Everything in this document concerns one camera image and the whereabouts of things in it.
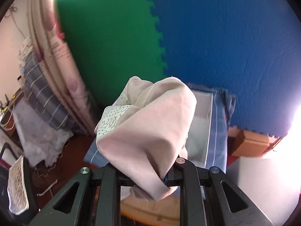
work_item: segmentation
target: orange box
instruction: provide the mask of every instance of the orange box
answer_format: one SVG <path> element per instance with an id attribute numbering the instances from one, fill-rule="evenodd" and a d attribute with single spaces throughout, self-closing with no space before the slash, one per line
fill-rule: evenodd
<path id="1" fill-rule="evenodd" d="M 268 136 L 241 130 L 232 145 L 231 156 L 260 156 L 268 146 Z"/>

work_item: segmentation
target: silver bolt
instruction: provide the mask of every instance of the silver bolt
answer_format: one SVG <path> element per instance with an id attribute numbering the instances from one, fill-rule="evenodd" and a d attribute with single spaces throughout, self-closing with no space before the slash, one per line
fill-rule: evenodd
<path id="1" fill-rule="evenodd" d="M 183 164 L 183 163 L 185 163 L 185 159 L 179 157 L 179 158 L 176 159 L 176 162 L 179 163 L 179 164 Z"/>
<path id="2" fill-rule="evenodd" d="M 218 173 L 219 173 L 219 168 L 218 168 L 218 167 L 211 167 L 211 168 L 210 168 L 210 171 L 211 171 L 212 173 L 218 174 Z"/>
<path id="3" fill-rule="evenodd" d="M 82 174 L 86 174 L 86 173 L 88 173 L 89 171 L 90 171 L 90 169 L 89 169 L 88 167 L 83 167 L 83 168 L 80 169 L 80 172 L 81 172 Z"/>

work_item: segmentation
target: black chair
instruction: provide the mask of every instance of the black chair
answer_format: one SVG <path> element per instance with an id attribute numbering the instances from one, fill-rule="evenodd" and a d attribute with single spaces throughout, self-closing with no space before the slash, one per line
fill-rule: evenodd
<path id="1" fill-rule="evenodd" d="M 3 148 L 1 150 L 0 160 L 3 156 L 5 149 L 8 149 L 17 160 L 16 154 L 14 153 L 11 146 L 7 142 L 4 143 Z M 7 225 L 7 226 L 28 225 L 30 221 L 34 218 L 34 216 L 39 212 L 36 199 L 35 199 L 35 194 L 33 191 L 31 169 L 29 166 L 29 162 L 26 158 L 24 158 L 23 160 L 23 170 L 24 170 L 25 189 L 26 189 L 28 202 L 29 202 L 29 209 L 20 215 L 14 215 L 8 209 L 8 201 L 9 201 L 8 194 L 7 194 L 8 170 L 0 166 L 0 174 L 2 178 L 1 181 L 2 183 L 4 183 L 4 184 L 0 184 L 3 191 L 3 195 L 0 201 L 0 221 L 1 221 L 0 224 L 1 225 Z"/>

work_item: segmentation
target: green foam mat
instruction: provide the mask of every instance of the green foam mat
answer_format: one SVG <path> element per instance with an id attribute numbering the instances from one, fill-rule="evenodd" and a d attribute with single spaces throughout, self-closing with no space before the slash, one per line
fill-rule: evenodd
<path id="1" fill-rule="evenodd" d="M 166 77 L 151 0 L 57 1 L 66 41 L 99 104 L 112 104 L 132 76 Z"/>

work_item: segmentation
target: beige wall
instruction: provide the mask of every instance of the beige wall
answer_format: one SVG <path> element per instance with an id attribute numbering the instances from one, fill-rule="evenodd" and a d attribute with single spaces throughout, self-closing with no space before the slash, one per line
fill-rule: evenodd
<path id="1" fill-rule="evenodd" d="M 26 18 L 27 0 L 15 0 L 14 6 L 18 8 L 13 13 L 16 23 L 27 37 L 29 36 Z M 12 17 L 3 18 L 0 22 L 0 100 L 3 103 L 5 102 L 5 93 L 11 98 L 20 87 L 17 78 L 20 75 L 19 64 L 21 61 L 17 59 L 17 55 L 23 40 Z"/>

